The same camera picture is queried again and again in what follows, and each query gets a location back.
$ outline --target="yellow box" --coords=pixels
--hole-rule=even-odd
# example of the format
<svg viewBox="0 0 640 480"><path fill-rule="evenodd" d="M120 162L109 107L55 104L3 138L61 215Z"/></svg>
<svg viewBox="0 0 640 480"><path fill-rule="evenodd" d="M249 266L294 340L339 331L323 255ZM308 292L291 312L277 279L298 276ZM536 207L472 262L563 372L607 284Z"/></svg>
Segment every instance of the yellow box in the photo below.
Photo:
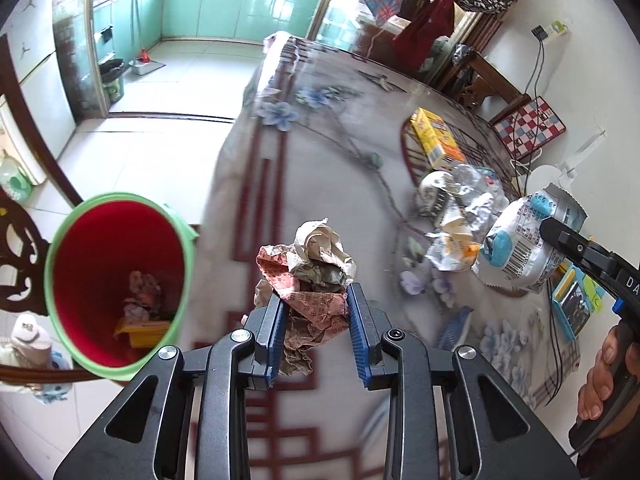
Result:
<svg viewBox="0 0 640 480"><path fill-rule="evenodd" d="M129 334L129 345L132 348L153 348L162 340L170 326L169 321L130 321L123 317L118 322L113 336Z"/></svg>
<svg viewBox="0 0 640 480"><path fill-rule="evenodd" d="M411 125L427 155L431 171L451 170L466 158L442 118L423 108L411 116Z"/></svg>

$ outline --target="green trash can rim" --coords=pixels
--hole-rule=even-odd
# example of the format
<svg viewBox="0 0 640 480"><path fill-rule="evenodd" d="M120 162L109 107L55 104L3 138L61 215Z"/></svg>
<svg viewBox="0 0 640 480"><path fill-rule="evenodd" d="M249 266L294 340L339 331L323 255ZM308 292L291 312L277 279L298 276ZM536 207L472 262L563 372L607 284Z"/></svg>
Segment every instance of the green trash can rim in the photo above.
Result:
<svg viewBox="0 0 640 480"><path fill-rule="evenodd" d="M162 340L156 345L155 348L149 351L149 353L143 357L142 359L124 366L120 368L111 368L103 365L99 365L86 358L78 348L73 344L71 339L66 335L65 330L60 323L60 318L58 317L58 311L56 310L56 305L54 301L53 295L53 283L52 283L52 273L53 273L53 263L56 257L56 253L60 248L60 244L62 240L65 238L66 233L69 231L71 226L87 211L92 208L109 203L109 202L120 202L120 201L131 201L131 202L139 202L143 203L156 211L158 211L164 218L172 225L175 230L175 233L180 240L180 245L182 247L182 254L184 255L184 283L182 286L182 298L180 300L180 305L178 306L178 311L174 317L169 330L166 332ZM56 333L60 337L61 343L66 347L66 349L70 352L71 357L78 362L86 370L94 373L100 377L104 377L105 379L111 379L113 381L129 381L139 370L145 365L145 363L151 358L153 354L155 354L160 348L167 344L173 344L177 340L177 333L179 327L182 324L182 318L184 317L184 311L186 309L186 303L189 297L189 291L191 288L191 275L193 273L193 266L195 260L195 246L193 241L198 237L196 231L191 228L190 225L187 224L173 209L171 209L168 205L160 205L148 198L145 198L140 195L136 195L133 193L125 193L125 192L107 192L96 195L88 200L82 202L79 206L77 206L62 222L56 234L49 245L49 250L47 251L47 258L45 260L45 269L44 269L44 293L45 293L45 301L47 305L47 312L49 313L49 318L55 329Z"/></svg>

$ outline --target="finger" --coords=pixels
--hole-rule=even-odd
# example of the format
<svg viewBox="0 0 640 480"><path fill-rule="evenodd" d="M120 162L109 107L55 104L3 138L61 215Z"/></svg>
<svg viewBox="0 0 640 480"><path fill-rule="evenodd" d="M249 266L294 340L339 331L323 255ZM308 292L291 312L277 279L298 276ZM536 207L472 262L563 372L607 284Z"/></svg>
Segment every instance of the finger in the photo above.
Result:
<svg viewBox="0 0 640 480"><path fill-rule="evenodd" d="M618 354L618 338L616 337L617 332L618 327L613 327L611 330L609 330L607 337L602 343L602 354L604 355L604 362L606 362L606 364L608 365L610 365L614 361L616 355Z"/></svg>
<svg viewBox="0 0 640 480"><path fill-rule="evenodd" d="M596 355L596 364L593 369L593 389L596 391L600 400L607 400L613 391L613 376L609 370L609 365L604 362L602 350L598 350Z"/></svg>
<svg viewBox="0 0 640 480"><path fill-rule="evenodd" d="M593 368L587 374L587 383L584 389L584 407L588 410L591 420L597 419L602 414L602 401L593 387Z"/></svg>
<svg viewBox="0 0 640 480"><path fill-rule="evenodd" d="M586 384L584 384L578 391L578 416L580 416L582 420L589 420L589 410L587 410L584 405L584 391L586 387Z"/></svg>
<svg viewBox="0 0 640 480"><path fill-rule="evenodd" d="M631 343L626 351L625 357L626 369L636 377L640 377L640 345Z"/></svg>

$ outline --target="white cap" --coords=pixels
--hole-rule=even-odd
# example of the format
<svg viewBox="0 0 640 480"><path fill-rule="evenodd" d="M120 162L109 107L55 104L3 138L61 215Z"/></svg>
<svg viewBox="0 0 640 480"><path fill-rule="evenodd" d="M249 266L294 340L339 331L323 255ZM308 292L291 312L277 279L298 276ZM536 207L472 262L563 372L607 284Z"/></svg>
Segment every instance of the white cap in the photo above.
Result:
<svg viewBox="0 0 640 480"><path fill-rule="evenodd" d="M20 314L11 332L11 344L35 366L46 366L51 358L52 341L32 314Z"/></svg>

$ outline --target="trash can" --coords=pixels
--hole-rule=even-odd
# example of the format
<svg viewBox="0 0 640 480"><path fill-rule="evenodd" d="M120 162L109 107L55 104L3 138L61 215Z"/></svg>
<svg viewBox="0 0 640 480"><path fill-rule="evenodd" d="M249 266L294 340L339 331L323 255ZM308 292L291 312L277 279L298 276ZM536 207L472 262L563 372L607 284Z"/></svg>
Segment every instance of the trash can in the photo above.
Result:
<svg viewBox="0 0 640 480"><path fill-rule="evenodd" d="M117 103L124 95L124 71L127 65L123 59L110 59L100 65L102 88L109 95L111 104Z"/></svg>
<svg viewBox="0 0 640 480"><path fill-rule="evenodd" d="M45 262L47 311L73 359L92 373L130 380L162 346L178 340L197 234L168 206L129 193L98 195L76 207L57 230ZM153 275L162 302L175 308L153 349L114 335L131 296L134 270Z"/></svg>

